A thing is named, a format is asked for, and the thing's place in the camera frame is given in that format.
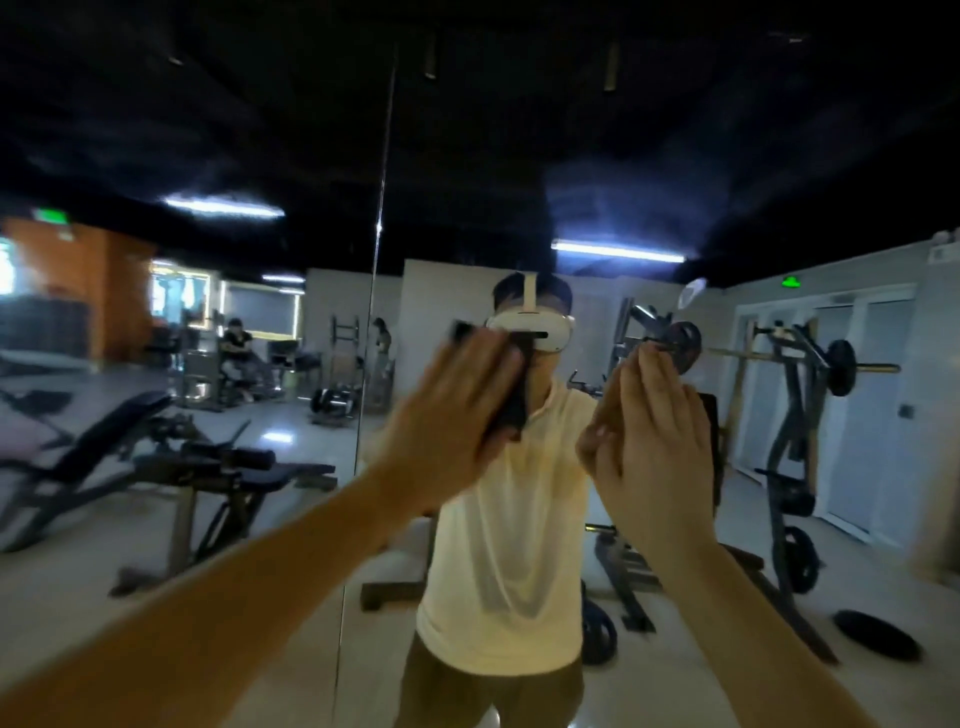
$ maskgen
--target dark hair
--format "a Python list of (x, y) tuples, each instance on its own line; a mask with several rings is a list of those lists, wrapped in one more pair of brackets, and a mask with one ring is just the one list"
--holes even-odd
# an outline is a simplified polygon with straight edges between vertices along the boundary
[[(511, 273), (495, 285), (493, 287), (493, 308), (499, 308), (501, 303), (509, 299), (522, 299), (523, 279), (522, 273)], [(537, 273), (537, 296), (547, 293), (556, 296), (563, 302), (566, 306), (564, 313), (569, 313), (573, 309), (573, 291), (570, 290), (569, 284), (552, 273)]]

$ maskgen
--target smartphone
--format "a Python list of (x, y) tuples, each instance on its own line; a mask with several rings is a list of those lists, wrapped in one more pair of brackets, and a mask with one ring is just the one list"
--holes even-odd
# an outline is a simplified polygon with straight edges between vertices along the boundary
[[(466, 321), (454, 322), (450, 337), (453, 341), (460, 343), (473, 329), (474, 325)], [(510, 334), (510, 341), (523, 353), (523, 370), (514, 388), (507, 395), (507, 399), (493, 415), (493, 419), (487, 426), (487, 434), (496, 432), (501, 427), (514, 427), (516, 429), (514, 440), (519, 440), (519, 433), (527, 424), (527, 371), (530, 369), (530, 360), (534, 355), (534, 337), (525, 331), (514, 331)]]

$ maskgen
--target neck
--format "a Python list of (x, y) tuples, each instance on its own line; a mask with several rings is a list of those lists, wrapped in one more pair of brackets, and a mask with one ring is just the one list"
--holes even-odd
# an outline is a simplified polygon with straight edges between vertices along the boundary
[(532, 415), (546, 404), (550, 394), (552, 377), (532, 376), (527, 379), (527, 414)]

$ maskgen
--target vr headset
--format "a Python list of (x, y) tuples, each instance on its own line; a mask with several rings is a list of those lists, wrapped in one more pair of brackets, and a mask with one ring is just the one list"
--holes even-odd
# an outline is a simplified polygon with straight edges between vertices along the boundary
[(523, 277), (523, 305), (494, 314), (487, 319), (485, 326), (531, 333), (534, 349), (538, 352), (562, 352), (573, 333), (573, 317), (546, 306), (538, 306), (537, 274), (527, 273)]

